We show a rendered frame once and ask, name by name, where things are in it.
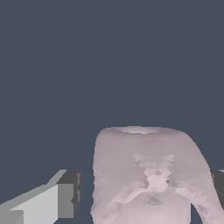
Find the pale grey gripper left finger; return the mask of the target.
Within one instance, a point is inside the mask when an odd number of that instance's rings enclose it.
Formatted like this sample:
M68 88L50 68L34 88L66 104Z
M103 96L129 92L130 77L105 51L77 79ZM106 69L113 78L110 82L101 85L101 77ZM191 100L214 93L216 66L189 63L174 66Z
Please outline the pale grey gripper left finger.
M0 224L54 224L73 218L82 195L82 171L59 170L45 185L0 205Z

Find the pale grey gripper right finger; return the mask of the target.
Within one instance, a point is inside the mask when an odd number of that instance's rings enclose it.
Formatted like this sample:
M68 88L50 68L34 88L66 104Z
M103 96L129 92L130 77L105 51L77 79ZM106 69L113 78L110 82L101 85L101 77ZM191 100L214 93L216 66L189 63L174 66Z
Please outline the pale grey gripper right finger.
M221 206L224 208L224 171L211 170L213 185L218 194Z

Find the pale pink rounded object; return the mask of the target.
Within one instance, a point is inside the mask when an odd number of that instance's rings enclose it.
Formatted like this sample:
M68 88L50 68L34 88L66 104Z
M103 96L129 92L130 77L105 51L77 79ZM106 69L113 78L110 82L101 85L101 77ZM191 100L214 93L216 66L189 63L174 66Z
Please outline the pale pink rounded object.
M94 147L94 224L224 224L207 161L184 132L114 127Z

